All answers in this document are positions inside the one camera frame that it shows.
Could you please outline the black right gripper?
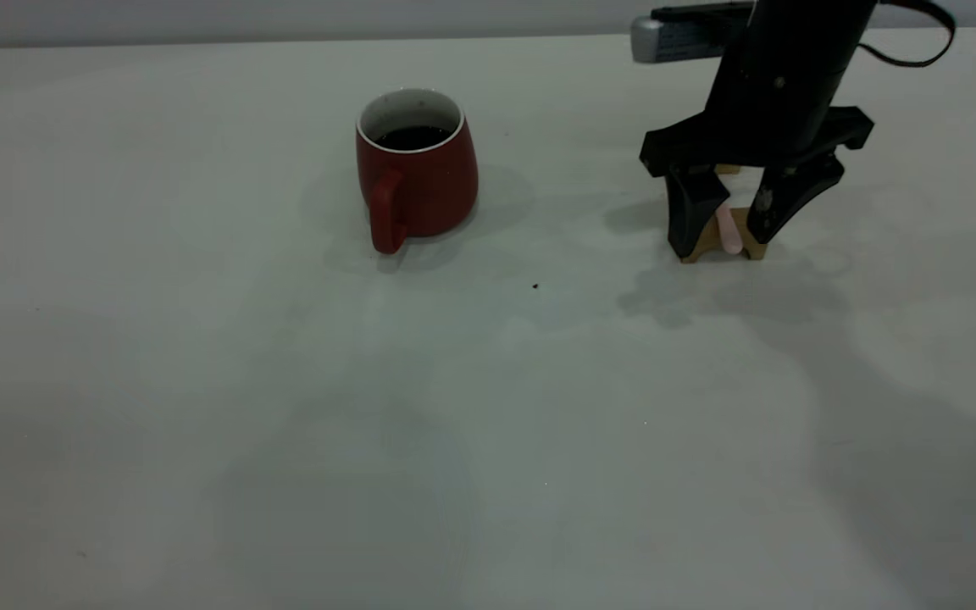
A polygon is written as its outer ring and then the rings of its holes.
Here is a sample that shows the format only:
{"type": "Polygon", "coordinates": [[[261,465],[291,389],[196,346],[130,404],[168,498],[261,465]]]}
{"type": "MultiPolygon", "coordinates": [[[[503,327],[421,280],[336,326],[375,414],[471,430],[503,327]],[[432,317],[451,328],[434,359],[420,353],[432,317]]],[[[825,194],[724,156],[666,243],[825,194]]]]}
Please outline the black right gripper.
{"type": "Polygon", "coordinates": [[[640,162],[653,176],[667,175],[668,243],[678,258],[694,253],[729,198],[717,167],[700,165],[764,169],[747,215],[762,244],[840,182],[844,166],[828,153],[864,147],[873,121],[832,100],[875,5],[757,1],[725,47],[702,111],[647,132],[640,162]]]}

